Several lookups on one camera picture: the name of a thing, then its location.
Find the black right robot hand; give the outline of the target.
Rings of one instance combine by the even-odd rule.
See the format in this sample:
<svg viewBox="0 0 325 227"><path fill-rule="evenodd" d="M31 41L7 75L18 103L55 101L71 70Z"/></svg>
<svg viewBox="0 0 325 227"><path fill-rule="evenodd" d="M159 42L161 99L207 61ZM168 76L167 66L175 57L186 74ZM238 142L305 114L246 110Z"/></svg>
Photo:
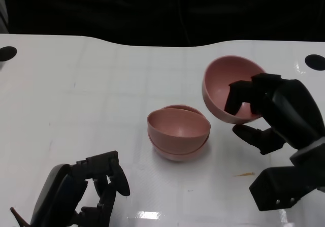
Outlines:
<svg viewBox="0 0 325 227"><path fill-rule="evenodd" d="M246 125L235 125L233 132L255 146L262 155L288 143L303 149L324 137L321 112L305 85L296 79L260 73L251 81L229 84L225 111L236 115L242 103L249 103L253 115L260 115L270 125L264 131Z"/></svg>

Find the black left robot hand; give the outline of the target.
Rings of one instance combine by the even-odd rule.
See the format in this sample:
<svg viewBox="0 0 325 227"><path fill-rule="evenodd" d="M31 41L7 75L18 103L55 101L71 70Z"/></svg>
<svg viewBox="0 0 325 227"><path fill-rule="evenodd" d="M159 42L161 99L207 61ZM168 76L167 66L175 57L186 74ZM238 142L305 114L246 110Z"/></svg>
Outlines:
<svg viewBox="0 0 325 227"><path fill-rule="evenodd" d="M95 207L76 208L88 181L93 180L99 202ZM49 173L36 202L31 226L109 226L117 194L130 195L130 188L117 151L111 151L74 165L61 164Z"/></svg>

